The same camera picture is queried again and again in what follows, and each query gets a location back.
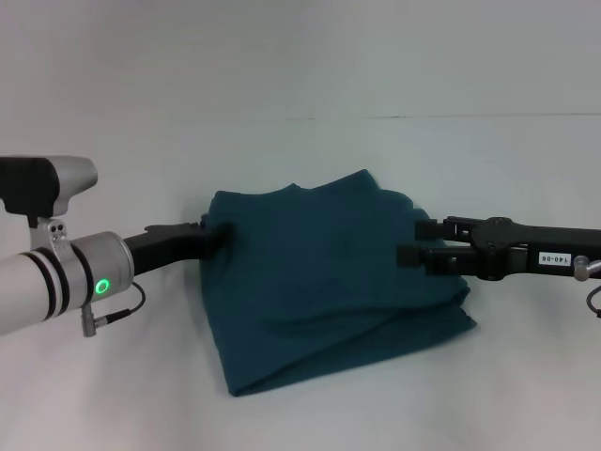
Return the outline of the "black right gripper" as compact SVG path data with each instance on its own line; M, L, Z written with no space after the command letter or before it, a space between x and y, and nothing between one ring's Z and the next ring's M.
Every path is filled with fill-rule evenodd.
M511 274L528 273L573 277L578 281L600 277L598 229L521 225L508 218L478 220L449 216L415 223L418 242L456 241L463 246L421 247L398 245L400 268L424 268L427 275L469 275L500 281Z

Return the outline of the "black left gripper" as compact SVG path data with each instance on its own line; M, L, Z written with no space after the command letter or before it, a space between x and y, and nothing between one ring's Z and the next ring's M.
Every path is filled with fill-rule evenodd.
M145 232L124 240L134 266L134 275L152 272L184 260L214 257L231 246L235 226L230 222L208 224L208 214L201 216L201 225L150 225Z

